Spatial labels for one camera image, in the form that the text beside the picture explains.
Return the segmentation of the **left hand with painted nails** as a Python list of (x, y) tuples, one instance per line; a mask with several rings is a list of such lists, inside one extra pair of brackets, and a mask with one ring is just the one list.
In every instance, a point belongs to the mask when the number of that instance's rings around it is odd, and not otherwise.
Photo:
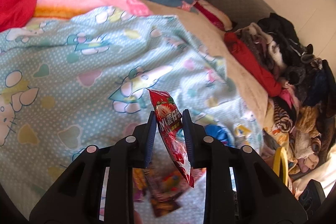
[(137, 211), (134, 211), (134, 223), (135, 224), (143, 224), (143, 221), (141, 219), (141, 216)]

